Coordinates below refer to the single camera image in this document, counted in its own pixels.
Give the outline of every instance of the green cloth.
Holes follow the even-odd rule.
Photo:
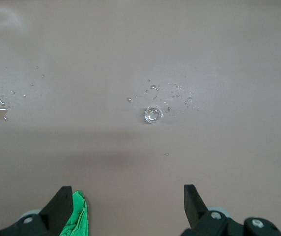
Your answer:
[[[73,213],[60,236],[88,236],[87,202],[81,191],[73,193]]]

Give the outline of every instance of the water droplet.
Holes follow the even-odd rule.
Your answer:
[[[145,119],[148,123],[154,124],[161,120],[162,111],[156,107],[148,107],[145,112]]]
[[[3,102],[1,99],[0,99],[0,103],[4,106],[5,105],[5,102]]]
[[[157,89],[157,87],[155,85],[150,86],[150,88],[159,91],[159,89]]]

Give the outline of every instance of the black bracket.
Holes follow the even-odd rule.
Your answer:
[[[190,229],[181,236],[281,236],[270,221],[247,218],[241,225],[218,211],[209,211],[194,185],[184,186],[184,210]]]
[[[59,236],[72,212],[72,187],[62,187],[39,214],[22,217],[0,236]]]

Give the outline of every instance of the table surface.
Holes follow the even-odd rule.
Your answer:
[[[0,0],[0,100],[2,228],[71,185],[93,236],[177,236],[194,184],[281,231],[281,1]]]

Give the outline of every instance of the metal screw head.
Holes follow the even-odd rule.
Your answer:
[[[259,228],[263,228],[264,227],[263,222],[261,222],[260,220],[257,220],[257,219],[252,220],[252,224],[254,226],[256,226],[256,227],[259,227]]]
[[[28,223],[30,223],[32,221],[32,217],[27,217],[24,221],[23,221],[23,223],[24,224],[28,224]]]
[[[215,220],[220,220],[221,219],[221,216],[220,216],[220,214],[218,212],[212,212],[210,215]]]

